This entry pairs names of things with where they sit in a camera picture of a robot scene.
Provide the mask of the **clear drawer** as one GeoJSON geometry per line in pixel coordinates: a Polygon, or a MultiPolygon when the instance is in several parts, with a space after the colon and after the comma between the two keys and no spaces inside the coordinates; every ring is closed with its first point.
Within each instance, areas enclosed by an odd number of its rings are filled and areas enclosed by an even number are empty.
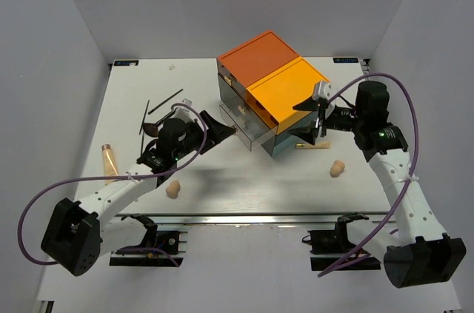
{"type": "Polygon", "coordinates": [[[229,71],[227,67],[218,59],[217,60],[218,76],[221,80],[236,94],[243,96],[245,87],[243,84],[229,71]]]}
{"type": "Polygon", "coordinates": [[[276,136],[276,127],[267,126],[239,96],[222,103],[219,108],[223,120],[236,129],[236,135],[249,151],[253,151],[276,136]],[[247,113],[242,115],[238,106],[245,107],[247,113]]]}

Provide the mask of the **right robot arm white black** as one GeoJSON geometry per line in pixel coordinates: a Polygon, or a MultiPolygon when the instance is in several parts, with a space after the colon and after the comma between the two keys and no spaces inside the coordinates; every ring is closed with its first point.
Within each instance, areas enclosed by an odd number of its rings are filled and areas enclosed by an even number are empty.
{"type": "Polygon", "coordinates": [[[352,107],[337,107],[333,101],[338,96],[329,82],[318,82],[309,98],[293,106],[312,112],[313,120],[291,134],[313,145],[327,129],[351,132],[384,190],[390,211],[377,225],[363,214],[339,217],[334,242],[343,255],[320,274],[360,262],[363,252],[382,264],[396,288],[448,281],[467,249],[462,239],[447,234],[421,190],[414,175],[417,152],[408,151],[402,131],[388,121],[386,85],[362,81],[352,107]]]}

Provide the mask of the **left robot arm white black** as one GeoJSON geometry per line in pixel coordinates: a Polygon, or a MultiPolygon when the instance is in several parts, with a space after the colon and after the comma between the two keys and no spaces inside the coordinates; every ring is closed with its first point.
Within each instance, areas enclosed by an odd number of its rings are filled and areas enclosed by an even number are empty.
{"type": "Polygon", "coordinates": [[[182,158],[203,155],[235,132],[206,111],[191,118],[177,106],[121,180],[78,201],[63,199],[56,204],[41,249],[75,276],[110,252],[160,252],[153,220],[145,215],[128,215],[119,221],[114,217],[161,186],[177,171],[182,158]]]}

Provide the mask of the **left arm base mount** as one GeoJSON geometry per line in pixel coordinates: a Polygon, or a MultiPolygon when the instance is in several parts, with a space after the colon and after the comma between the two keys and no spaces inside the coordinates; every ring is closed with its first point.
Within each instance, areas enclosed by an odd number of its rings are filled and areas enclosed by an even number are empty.
{"type": "Polygon", "coordinates": [[[100,237],[101,254],[110,254],[110,266],[179,267],[188,232],[135,214],[113,218],[101,229],[100,237]]]}

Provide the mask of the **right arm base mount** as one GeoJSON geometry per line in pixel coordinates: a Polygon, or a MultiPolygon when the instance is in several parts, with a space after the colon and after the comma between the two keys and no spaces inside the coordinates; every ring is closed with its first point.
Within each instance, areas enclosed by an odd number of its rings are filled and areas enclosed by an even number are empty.
{"type": "MultiPolygon", "coordinates": [[[[325,270],[356,246],[348,241],[346,226],[350,222],[360,220],[368,221],[369,218],[358,213],[343,215],[337,219],[334,229],[311,230],[301,239],[302,243],[310,246],[312,271],[321,272],[325,270]]],[[[358,252],[346,259],[345,263],[357,260],[365,255],[367,255],[367,252],[359,249],[358,252]]],[[[365,258],[354,265],[339,269],[339,271],[377,271],[380,269],[381,264],[379,261],[371,257],[365,258]]]]}

